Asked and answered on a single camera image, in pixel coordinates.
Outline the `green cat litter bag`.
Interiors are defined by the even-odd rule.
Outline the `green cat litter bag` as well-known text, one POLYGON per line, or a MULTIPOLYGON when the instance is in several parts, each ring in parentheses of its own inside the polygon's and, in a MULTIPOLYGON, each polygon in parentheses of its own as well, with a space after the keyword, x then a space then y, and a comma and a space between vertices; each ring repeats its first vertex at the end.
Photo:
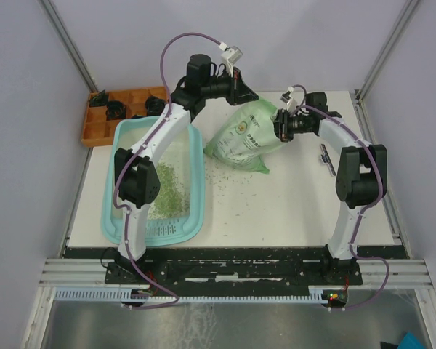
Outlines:
POLYGON ((268 174, 262 156, 283 145, 274 131, 277 110, 265 99, 242 105, 208 142, 204 153, 233 169, 268 174))

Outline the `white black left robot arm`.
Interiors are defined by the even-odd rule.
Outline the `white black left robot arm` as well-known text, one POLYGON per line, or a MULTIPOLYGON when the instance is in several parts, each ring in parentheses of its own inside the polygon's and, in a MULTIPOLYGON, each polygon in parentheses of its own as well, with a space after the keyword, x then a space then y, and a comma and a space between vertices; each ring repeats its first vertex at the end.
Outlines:
POLYGON ((221 55, 223 72, 208 55, 192 55, 183 76, 169 98, 169 105, 145 136, 114 156, 113 203, 123 212, 124 224, 119 253, 128 259, 121 275, 132 284, 141 282, 146 266, 138 261, 146 251, 145 234, 150 205, 160 189, 156 165, 174 138, 203 110, 208 99, 224 98, 229 105, 258 100, 243 81, 236 62, 242 53, 228 47, 221 55))

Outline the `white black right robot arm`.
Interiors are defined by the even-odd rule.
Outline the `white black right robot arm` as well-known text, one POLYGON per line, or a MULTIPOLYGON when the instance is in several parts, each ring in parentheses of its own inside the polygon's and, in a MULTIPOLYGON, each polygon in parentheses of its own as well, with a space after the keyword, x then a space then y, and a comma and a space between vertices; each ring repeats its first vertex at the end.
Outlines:
POLYGON ((345 276, 341 260, 357 257, 356 238, 361 221, 387 192, 387 149, 357 136, 341 114, 330 111, 324 92, 311 92, 302 104, 290 87, 280 99, 286 104, 277 111, 273 122, 275 136, 288 143, 294 135, 313 133, 339 154, 335 189, 341 201, 339 216, 327 249, 332 259, 320 264, 319 276, 327 284, 336 284, 345 276))

